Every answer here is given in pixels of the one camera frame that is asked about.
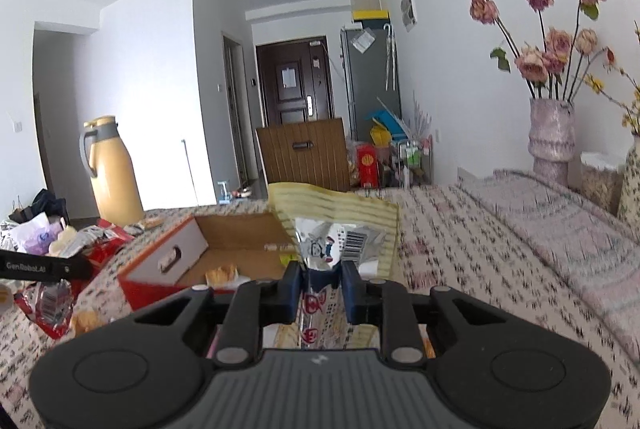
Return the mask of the red white snack bag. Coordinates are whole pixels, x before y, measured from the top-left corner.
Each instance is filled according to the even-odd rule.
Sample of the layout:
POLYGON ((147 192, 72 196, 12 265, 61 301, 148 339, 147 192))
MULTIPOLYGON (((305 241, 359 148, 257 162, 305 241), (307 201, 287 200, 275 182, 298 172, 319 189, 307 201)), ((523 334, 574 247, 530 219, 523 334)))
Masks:
POLYGON ((15 305, 27 319, 54 340, 70 329, 75 300, 73 287, 67 281, 32 283, 14 295, 15 305))

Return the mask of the yellow striped candy bag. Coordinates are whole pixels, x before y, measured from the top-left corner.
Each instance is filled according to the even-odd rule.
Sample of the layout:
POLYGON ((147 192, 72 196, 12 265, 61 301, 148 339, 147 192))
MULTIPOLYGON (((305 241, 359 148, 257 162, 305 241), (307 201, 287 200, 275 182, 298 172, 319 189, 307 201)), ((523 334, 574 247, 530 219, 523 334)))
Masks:
POLYGON ((363 279, 389 279, 399 241, 399 207, 380 197, 341 193, 306 183, 273 183, 269 207, 291 235, 309 272, 293 324, 278 328, 278 349, 359 349, 374 338, 371 325, 346 317, 340 278, 352 261, 363 279))

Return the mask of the purple tissue pack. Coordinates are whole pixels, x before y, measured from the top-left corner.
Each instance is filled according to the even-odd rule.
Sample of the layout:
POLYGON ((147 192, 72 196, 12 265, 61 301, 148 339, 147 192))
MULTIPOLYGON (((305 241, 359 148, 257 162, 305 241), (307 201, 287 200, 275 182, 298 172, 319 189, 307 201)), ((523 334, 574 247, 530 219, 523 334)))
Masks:
POLYGON ((19 249, 31 255, 47 255, 50 245, 63 231, 60 219, 50 220, 41 212, 34 219, 21 224, 12 231, 12 236, 19 249))

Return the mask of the red cardboard pumpkin box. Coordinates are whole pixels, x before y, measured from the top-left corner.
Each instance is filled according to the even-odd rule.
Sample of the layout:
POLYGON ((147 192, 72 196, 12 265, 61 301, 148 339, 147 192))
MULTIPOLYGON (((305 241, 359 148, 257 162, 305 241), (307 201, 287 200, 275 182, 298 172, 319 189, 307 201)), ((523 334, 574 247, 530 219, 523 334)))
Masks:
POLYGON ((178 291, 206 283, 205 274, 231 267, 236 280, 219 287, 231 293, 243 279, 280 279, 297 256, 294 239, 271 212, 189 215, 146 244, 118 273, 134 311, 178 291))

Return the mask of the yellow thermos jug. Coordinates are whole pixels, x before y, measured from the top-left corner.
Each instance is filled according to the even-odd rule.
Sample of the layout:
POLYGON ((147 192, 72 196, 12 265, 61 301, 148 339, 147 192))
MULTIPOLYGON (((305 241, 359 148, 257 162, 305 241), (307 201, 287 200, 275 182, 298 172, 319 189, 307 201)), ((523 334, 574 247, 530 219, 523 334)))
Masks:
POLYGON ((87 172, 100 218, 119 227, 144 217, 134 165, 112 115, 84 123, 80 159, 87 172))

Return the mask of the grey refrigerator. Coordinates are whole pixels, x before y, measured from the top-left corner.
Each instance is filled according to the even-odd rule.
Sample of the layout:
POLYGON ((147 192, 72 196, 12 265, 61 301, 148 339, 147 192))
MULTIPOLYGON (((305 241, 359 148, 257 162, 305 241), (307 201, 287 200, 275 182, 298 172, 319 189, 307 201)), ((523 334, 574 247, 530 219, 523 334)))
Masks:
POLYGON ((369 142, 372 116, 388 108, 401 116, 399 82, 390 77, 386 30, 341 30, 349 137, 369 142))

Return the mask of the dark brown entrance door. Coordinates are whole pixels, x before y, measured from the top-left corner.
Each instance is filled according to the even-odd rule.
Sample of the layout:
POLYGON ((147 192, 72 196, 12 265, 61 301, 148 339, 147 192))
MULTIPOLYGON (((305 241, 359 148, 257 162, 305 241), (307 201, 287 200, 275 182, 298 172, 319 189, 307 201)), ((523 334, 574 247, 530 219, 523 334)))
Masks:
POLYGON ((256 59, 267 126, 334 117, 326 38, 261 45, 256 59))

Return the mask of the pink grey folded blanket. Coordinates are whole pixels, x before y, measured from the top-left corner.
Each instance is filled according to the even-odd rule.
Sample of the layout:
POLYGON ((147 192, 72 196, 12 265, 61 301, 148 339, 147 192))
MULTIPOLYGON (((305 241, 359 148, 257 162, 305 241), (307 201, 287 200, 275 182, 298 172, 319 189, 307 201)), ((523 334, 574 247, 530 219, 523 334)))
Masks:
POLYGON ((533 249, 639 361, 639 235, 566 186, 500 169, 459 186, 533 249))

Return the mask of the pink textured vase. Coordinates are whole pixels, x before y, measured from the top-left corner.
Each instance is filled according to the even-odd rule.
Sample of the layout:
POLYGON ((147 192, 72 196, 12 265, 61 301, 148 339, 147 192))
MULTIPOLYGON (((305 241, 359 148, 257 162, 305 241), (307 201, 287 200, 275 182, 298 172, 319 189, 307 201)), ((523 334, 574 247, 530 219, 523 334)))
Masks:
POLYGON ((570 162, 576 153, 575 108, 555 99, 532 99, 528 152, 537 175, 568 186, 570 162))

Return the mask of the clear jar of nuts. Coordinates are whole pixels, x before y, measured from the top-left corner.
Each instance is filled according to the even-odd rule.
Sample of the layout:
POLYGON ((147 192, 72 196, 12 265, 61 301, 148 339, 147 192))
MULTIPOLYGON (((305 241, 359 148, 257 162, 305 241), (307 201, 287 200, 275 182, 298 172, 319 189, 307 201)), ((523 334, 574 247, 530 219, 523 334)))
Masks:
POLYGON ((622 157, 582 152, 580 154, 582 195, 610 214, 617 215, 624 168, 625 160, 622 157))

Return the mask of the floral white vase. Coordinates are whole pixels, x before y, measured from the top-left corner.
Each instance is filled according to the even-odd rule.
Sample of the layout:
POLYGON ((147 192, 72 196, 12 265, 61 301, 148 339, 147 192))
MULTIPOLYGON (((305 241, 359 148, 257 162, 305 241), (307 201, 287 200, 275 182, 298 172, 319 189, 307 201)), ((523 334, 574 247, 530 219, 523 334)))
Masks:
POLYGON ((620 190, 620 206, 617 218, 626 223, 631 230, 639 231, 640 223, 640 139, 632 136, 634 144, 629 149, 620 190))

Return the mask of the dried pink roses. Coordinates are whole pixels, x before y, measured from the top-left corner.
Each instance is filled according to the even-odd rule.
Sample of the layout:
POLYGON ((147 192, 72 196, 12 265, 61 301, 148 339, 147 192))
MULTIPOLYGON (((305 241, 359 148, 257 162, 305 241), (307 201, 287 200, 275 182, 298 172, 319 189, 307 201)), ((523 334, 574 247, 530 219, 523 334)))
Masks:
POLYGON ((469 0, 470 18, 494 26, 503 38, 503 44, 489 53, 498 70, 517 72, 534 100, 572 104, 582 87, 602 93, 604 82, 593 75, 593 63, 601 60, 613 65, 615 56, 610 48, 600 44, 595 30, 582 26, 582 19, 597 21, 600 5, 606 0, 576 0, 571 30, 546 23, 544 14, 554 6, 555 0, 524 1, 536 16, 540 38, 519 44, 503 21, 495 0, 469 0))

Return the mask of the yellow dried flower branches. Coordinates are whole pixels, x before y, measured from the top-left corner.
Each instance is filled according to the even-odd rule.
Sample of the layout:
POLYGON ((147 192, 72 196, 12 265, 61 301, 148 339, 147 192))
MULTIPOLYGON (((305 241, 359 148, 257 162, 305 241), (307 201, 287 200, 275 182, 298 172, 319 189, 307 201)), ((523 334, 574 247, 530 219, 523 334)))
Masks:
POLYGON ((588 67, 582 84, 596 96, 614 105, 622 116, 620 124, 634 136, 639 135, 639 78, 629 73, 614 50, 605 46, 592 59, 599 68, 588 67))

